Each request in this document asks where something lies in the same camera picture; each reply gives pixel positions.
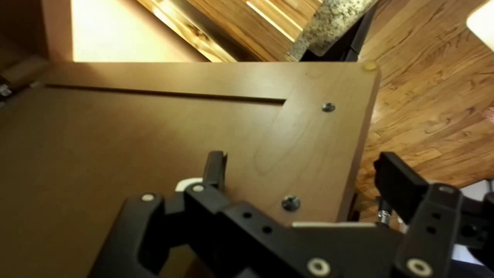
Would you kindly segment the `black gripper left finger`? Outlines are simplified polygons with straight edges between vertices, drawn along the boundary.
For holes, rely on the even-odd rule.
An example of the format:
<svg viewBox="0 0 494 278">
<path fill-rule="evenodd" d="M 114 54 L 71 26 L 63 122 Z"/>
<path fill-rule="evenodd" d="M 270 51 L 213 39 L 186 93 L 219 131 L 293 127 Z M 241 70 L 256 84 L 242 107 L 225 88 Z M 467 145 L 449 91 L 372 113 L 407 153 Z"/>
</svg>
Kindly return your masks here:
<svg viewBox="0 0 494 278">
<path fill-rule="evenodd" d="M 89 278 L 157 278 L 170 250 L 186 243 L 188 216 L 183 193 L 193 186 L 225 184 L 227 155 L 210 152 L 197 182 L 182 182 L 165 199 L 142 193 L 123 201 L 97 257 Z"/>
</svg>

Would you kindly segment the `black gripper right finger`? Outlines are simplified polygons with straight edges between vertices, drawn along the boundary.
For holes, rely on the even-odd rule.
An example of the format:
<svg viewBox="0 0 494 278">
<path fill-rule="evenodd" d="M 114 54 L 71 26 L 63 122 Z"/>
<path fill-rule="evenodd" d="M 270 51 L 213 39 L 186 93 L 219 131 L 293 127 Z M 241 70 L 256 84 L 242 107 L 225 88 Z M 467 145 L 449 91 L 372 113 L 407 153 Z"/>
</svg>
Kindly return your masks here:
<svg viewBox="0 0 494 278">
<path fill-rule="evenodd" d="M 373 169 L 381 199 L 407 224 L 393 258 L 400 277 L 449 278 L 455 244 L 494 269 L 492 193 L 477 201 L 449 184 L 427 182 L 392 152 L 383 152 Z"/>
</svg>

